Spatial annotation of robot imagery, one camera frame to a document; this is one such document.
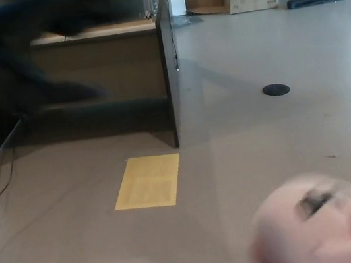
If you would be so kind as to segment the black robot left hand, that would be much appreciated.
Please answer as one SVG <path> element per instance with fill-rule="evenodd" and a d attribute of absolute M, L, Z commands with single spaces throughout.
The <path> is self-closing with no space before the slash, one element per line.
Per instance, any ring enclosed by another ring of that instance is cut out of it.
<path fill-rule="evenodd" d="M 26 50 L 42 34 L 77 36 L 131 10 L 126 0 L 0 0 L 0 109 L 31 117 L 45 107 L 101 102 L 101 86 L 51 80 Z"/>

